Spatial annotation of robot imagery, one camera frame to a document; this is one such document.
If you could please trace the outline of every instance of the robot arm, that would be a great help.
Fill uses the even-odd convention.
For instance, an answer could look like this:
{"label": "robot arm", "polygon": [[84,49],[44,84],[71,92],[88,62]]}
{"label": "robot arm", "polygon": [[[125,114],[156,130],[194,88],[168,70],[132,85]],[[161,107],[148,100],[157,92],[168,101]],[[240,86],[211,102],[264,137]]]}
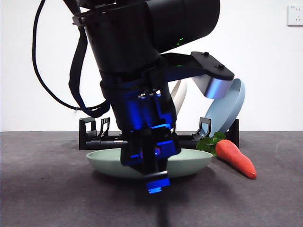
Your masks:
{"label": "robot arm", "polygon": [[[224,97],[234,74],[209,53],[160,54],[208,35],[219,0],[64,0],[80,39],[70,89],[94,118],[112,106],[122,131],[121,163],[144,174],[150,193],[169,185],[167,158],[181,151],[168,82],[192,77],[209,98]],[[81,13],[80,7],[90,9]],[[87,38],[102,77],[106,102],[86,109],[79,94]]]}

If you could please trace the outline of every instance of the light blue plate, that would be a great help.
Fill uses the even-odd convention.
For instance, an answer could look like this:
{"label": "light blue plate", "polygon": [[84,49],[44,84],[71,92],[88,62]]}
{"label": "light blue plate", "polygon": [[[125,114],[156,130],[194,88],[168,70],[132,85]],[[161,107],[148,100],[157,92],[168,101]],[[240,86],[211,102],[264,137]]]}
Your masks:
{"label": "light blue plate", "polygon": [[[120,162],[120,149],[98,150],[86,155],[89,163],[99,172],[122,178],[143,179],[143,175]],[[168,159],[169,177],[196,174],[211,162],[213,155],[200,150],[182,149]]]}
{"label": "light blue plate", "polygon": [[[242,108],[244,98],[243,81],[234,79],[226,96],[215,99],[205,115],[205,118],[212,120],[209,137],[212,137],[217,131],[225,133],[231,127]],[[205,136],[206,132],[207,125],[203,124],[200,135]]]}

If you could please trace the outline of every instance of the light green bowl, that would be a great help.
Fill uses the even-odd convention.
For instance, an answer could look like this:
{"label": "light green bowl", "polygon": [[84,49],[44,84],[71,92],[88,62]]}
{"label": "light green bowl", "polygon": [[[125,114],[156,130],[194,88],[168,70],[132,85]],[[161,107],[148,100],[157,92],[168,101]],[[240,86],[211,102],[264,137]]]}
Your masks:
{"label": "light green bowl", "polygon": [[[122,178],[143,179],[143,175],[120,163],[120,149],[98,150],[86,155],[89,163],[99,172]],[[181,177],[198,173],[208,166],[213,155],[204,151],[182,149],[168,159],[169,177]]]}

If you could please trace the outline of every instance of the black cable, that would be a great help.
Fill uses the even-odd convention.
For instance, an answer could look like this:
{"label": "black cable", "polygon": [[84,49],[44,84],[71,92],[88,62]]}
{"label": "black cable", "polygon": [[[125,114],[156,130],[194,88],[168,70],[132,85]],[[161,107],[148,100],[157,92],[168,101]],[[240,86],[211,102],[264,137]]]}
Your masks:
{"label": "black cable", "polygon": [[105,100],[96,110],[89,110],[86,108],[83,102],[83,99],[80,95],[80,78],[88,41],[84,28],[79,26],[78,30],[80,32],[80,37],[74,58],[71,63],[70,81],[68,85],[70,87],[72,96],[81,107],[81,110],[93,118],[98,118],[109,111],[110,104],[107,100]]}
{"label": "black cable", "polygon": [[[37,62],[36,62],[36,37],[37,37],[37,25],[38,25],[38,21],[39,21],[39,16],[40,16],[40,13],[42,11],[42,8],[43,8],[43,5],[45,3],[45,0],[41,0],[40,2],[40,5],[37,9],[37,12],[36,12],[36,16],[35,16],[35,21],[34,21],[34,27],[33,27],[33,47],[32,47],[32,61],[33,61],[33,66],[34,66],[34,70],[35,70],[35,73],[37,75],[37,78],[40,82],[40,84],[43,86],[43,88],[51,95],[51,97],[53,97],[58,103],[62,104],[63,106],[66,106],[70,109],[73,109],[73,110],[82,110],[81,107],[75,107],[75,106],[72,106],[72,105],[69,105],[67,103],[65,103],[64,101],[60,100],[48,87],[47,85],[44,83],[44,81],[42,80],[41,78],[41,75],[38,71],[38,67],[37,67]],[[93,110],[93,109],[97,109],[97,108],[100,108],[102,107],[102,104],[99,104],[97,106],[93,106],[93,107],[88,107],[87,109],[88,110]]]}

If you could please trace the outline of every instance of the gray table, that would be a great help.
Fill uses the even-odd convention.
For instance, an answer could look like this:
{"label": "gray table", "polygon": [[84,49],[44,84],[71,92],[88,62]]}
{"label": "gray table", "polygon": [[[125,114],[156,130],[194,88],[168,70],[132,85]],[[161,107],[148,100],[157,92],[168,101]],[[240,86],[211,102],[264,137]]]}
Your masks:
{"label": "gray table", "polygon": [[2,227],[302,227],[303,132],[241,132],[250,180],[213,159],[149,195],[94,171],[76,132],[1,133]]}

